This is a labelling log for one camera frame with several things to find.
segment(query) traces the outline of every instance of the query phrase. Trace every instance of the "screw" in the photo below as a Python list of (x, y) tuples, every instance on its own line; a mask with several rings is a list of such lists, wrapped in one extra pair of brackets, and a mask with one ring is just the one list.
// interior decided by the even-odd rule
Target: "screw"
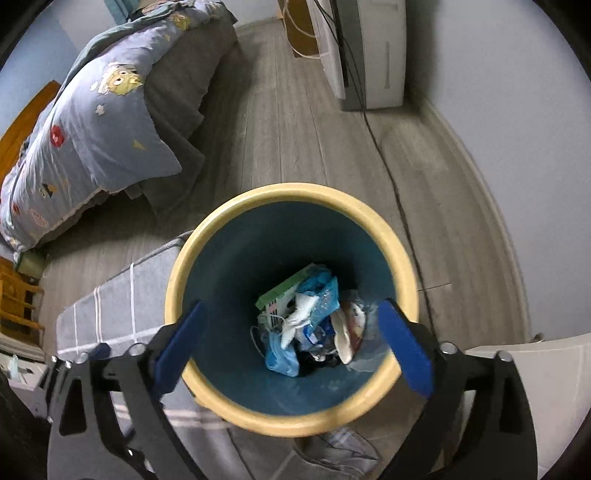
[(141, 355), (146, 351), (145, 343), (134, 343), (132, 346), (129, 347), (127, 350), (131, 356), (138, 356)]
[(84, 362), (86, 362), (88, 360), (88, 358), (90, 357), (90, 355), (88, 354), (88, 352), (81, 352), (76, 359), (74, 359), (74, 363), (75, 364), (83, 364)]
[(504, 362), (512, 362), (513, 361), (513, 357), (511, 356), (511, 354), (509, 352), (506, 352), (505, 350), (499, 350), (496, 354)]
[(443, 342), (439, 345), (439, 349), (446, 355), (454, 355), (457, 352), (457, 346), (451, 342)]

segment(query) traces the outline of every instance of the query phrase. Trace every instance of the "cloth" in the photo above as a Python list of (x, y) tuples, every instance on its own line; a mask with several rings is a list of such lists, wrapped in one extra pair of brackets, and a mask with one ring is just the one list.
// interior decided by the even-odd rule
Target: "cloth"
[(230, 16), (214, 2), (170, 2), (90, 41), (5, 177), (0, 231), (14, 249), (34, 247), (101, 191), (181, 172), (158, 136), (143, 85), (187, 30)]
[[(58, 356), (73, 359), (99, 342), (120, 355), (136, 341), (149, 342), (162, 325), (168, 277), (188, 235), (134, 262), (68, 307), (57, 318)], [(209, 480), (353, 480), (378, 462), (375, 449), (347, 427), (297, 440), (242, 430), (195, 403), (183, 381), (162, 402)], [(123, 396), (113, 393), (113, 403), (121, 426), (129, 426)]]

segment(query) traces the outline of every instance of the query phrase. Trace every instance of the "black cable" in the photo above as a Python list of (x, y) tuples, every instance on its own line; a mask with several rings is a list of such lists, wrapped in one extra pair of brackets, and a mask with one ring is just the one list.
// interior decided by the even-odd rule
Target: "black cable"
[[(335, 20), (326, 12), (326, 10), (324, 10), (324, 8), (320, 5), (319, 0), (314, 0), (314, 3), (316, 4), (316, 7), (318, 7), (318, 10), (322, 14), (322, 17), (324, 18), (324, 21), (326, 22), (326, 25), (328, 26), (332, 37), (334, 38), (336, 44), (338, 45), (339, 39), (337, 38), (335, 31), (333, 30), (332, 26), (330, 25), (330, 22), (332, 22), (332, 24), (335, 25)], [(429, 320), (429, 324), (431, 326), (431, 331), (432, 331), (433, 335), (435, 335), (435, 337), (437, 337), (437, 333), (435, 331), (435, 323), (433, 322), (433, 309), (431, 308), (431, 301), (429, 300), (429, 295), (427, 294), (427, 289), (426, 289), (425, 282), (423, 279), (423, 271), (421, 269), (421, 264), (418, 261), (417, 252), (414, 248), (413, 237), (410, 233), (410, 228), (408, 226), (408, 218), (406, 215), (406, 211), (404, 210), (404, 207), (402, 206), (402, 200), (400, 199), (400, 190), (398, 188), (398, 183), (396, 182), (396, 179), (394, 178), (394, 174), (392, 173), (392, 170), (390, 169), (390, 166), (388, 165), (388, 162), (386, 161), (386, 157), (384, 156), (384, 153), (382, 152), (382, 149), (379, 146), (379, 143), (375, 137), (374, 131), (371, 128), (371, 125), (369, 124), (369, 119), (367, 116), (366, 98), (365, 98), (365, 95), (363, 94), (363, 89), (361, 88), (361, 75), (359, 74), (359, 69), (357, 68), (357, 62), (355, 61), (355, 56), (353, 55), (353, 51), (351, 50), (351, 46), (349, 45), (349, 42), (347, 41), (347, 39), (345, 38), (344, 35), (343, 35), (343, 42), (345, 43), (347, 50), (349, 50), (349, 55), (351, 57), (351, 60), (353, 61), (353, 66), (355, 67), (355, 73), (357, 75), (357, 82), (355, 82), (355, 78), (353, 77), (353, 71), (351, 70), (351, 66), (349, 65), (347, 55), (343, 55), (343, 58), (345, 59), (347, 71), (349, 72), (349, 75), (351, 76), (353, 88), (355, 89), (357, 99), (359, 100), (359, 103), (361, 105), (361, 113), (363, 115), (363, 120), (365, 121), (365, 125), (368, 129), (369, 135), (372, 139), (372, 142), (374, 143), (374, 147), (375, 147), (376, 151), (378, 152), (379, 157), (382, 159), (382, 162), (384, 164), (384, 167), (386, 168), (386, 171), (388, 172), (388, 177), (390, 177), (390, 182), (392, 183), (392, 188), (394, 190), (394, 198), (396, 199), (396, 206), (398, 208), (398, 212), (400, 213), (400, 219), (402, 220), (402, 227), (404, 228), (404, 233), (406, 234), (406, 236), (408, 238), (408, 244), (410, 246), (411, 255), (413, 257), (413, 261), (416, 266), (418, 280), (421, 283), (421, 286), (423, 288), (423, 297), (425, 299), (425, 307), (427, 310), (427, 317)]]

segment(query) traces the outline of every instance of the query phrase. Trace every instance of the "wooden chair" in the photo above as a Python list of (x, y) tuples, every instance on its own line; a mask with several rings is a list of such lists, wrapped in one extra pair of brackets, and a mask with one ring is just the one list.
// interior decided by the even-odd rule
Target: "wooden chair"
[[(25, 318), (25, 309), (33, 311), (35, 306), (32, 303), (27, 302), (27, 293), (43, 293), (43, 289), (30, 285), (20, 278), (20, 275), (14, 271), (9, 272), (2, 266), (0, 268), (0, 319), (9, 320), (19, 325), (29, 327), (32, 330), (38, 330), (40, 333), (45, 330), (43, 325), (39, 325), (37, 322), (33, 322)], [(31, 341), (34, 338), (33, 332), (29, 335), (24, 334), (22, 331), (13, 330), (6, 328), (4, 324), (0, 330), (5, 335), (13, 337), (17, 340)]]

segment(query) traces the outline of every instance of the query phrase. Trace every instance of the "trash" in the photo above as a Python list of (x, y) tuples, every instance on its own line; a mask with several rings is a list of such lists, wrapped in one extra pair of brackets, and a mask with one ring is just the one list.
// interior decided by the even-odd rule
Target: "trash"
[(292, 343), (287, 348), (281, 347), (281, 334), (279, 332), (269, 332), (267, 354), (265, 355), (265, 365), (269, 370), (288, 377), (297, 377), (300, 372), (300, 363), (295, 352)]
[(296, 339), (300, 342), (300, 350), (308, 351), (313, 345), (324, 346), (325, 340), (334, 335), (335, 329), (330, 322), (330, 317), (326, 317), (316, 328), (312, 328), (310, 324), (305, 325), (298, 331)]
[(311, 269), (309, 278), (306, 278), (297, 288), (298, 293), (317, 295), (320, 301), (310, 313), (310, 325), (315, 329), (319, 323), (331, 313), (339, 309), (339, 283), (332, 276), (330, 270), (322, 265), (315, 265)]
[(284, 319), (294, 311), (296, 290), (315, 268), (314, 264), (302, 268), (298, 273), (260, 296), (256, 301), (256, 307), (261, 312), (259, 315), (261, 327), (271, 330), (278, 326), (278, 319)]
[(365, 331), (363, 341), (347, 369), (358, 372), (375, 372), (382, 364), (390, 347), (382, 338), (378, 324), (378, 304), (365, 307)]
[(352, 362), (362, 344), (366, 315), (356, 290), (340, 294), (336, 276), (310, 264), (262, 295), (258, 329), (267, 368), (289, 377)]
[(283, 333), (281, 334), (281, 348), (287, 345), (296, 336), (296, 329), (300, 329), (310, 323), (310, 313), (320, 300), (320, 297), (310, 297), (303, 293), (295, 294), (295, 311), (283, 321)]
[(339, 310), (330, 316), (335, 329), (335, 347), (341, 361), (351, 363), (355, 352), (359, 349), (365, 330), (365, 313), (357, 304), (350, 301), (341, 302)]
[(318, 356), (312, 355), (310, 352), (297, 352), (297, 359), (300, 363), (300, 374), (298, 377), (310, 375), (317, 368), (336, 367), (340, 365), (340, 359), (336, 353), (330, 353), (321, 359)]

